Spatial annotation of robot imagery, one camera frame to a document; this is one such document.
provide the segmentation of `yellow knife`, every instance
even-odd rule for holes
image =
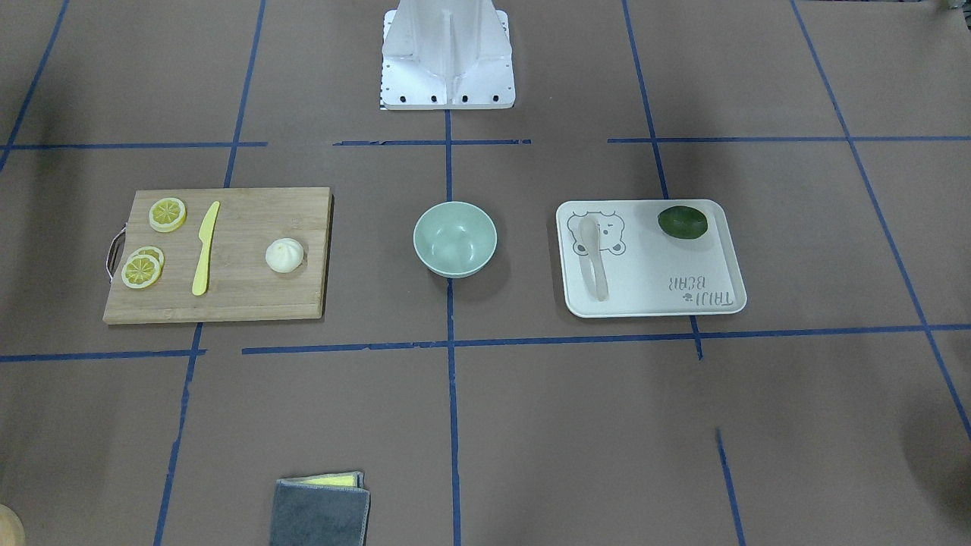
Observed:
[[[199,240],[202,241],[202,252],[199,253],[199,264],[195,266],[195,278],[192,279],[192,293],[202,295],[209,287],[209,251],[213,246],[213,230],[216,229],[216,215],[219,213],[219,202],[213,201],[209,206],[206,218],[202,219],[199,227]]]

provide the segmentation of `bowl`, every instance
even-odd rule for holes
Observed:
[[[468,277],[495,253],[498,236],[485,211],[463,201],[439,203],[415,224],[413,243],[421,261],[449,279]]]

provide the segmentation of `green avocado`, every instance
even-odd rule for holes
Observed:
[[[708,231],[708,219],[698,209],[677,205],[657,215],[661,230],[678,239],[697,239]]]

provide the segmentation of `cutting board handle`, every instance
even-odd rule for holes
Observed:
[[[108,282],[115,280],[115,270],[118,267],[118,253],[121,252],[121,244],[124,243],[124,231],[128,228],[128,222],[121,227],[118,235],[112,239],[112,244],[108,247],[108,255],[105,256],[105,271],[108,271]]]

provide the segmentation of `wooden cutting board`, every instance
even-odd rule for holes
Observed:
[[[149,208],[162,197],[185,203],[185,223],[170,233],[149,226]],[[202,250],[199,226],[219,201],[210,260],[209,289],[192,295]],[[330,240],[330,188],[152,189],[135,193],[108,293],[108,324],[198,323],[319,319]],[[304,262],[291,273],[266,264],[266,248],[282,237],[304,247]],[[165,254],[162,275],[141,290],[120,277],[128,255],[146,245]]]

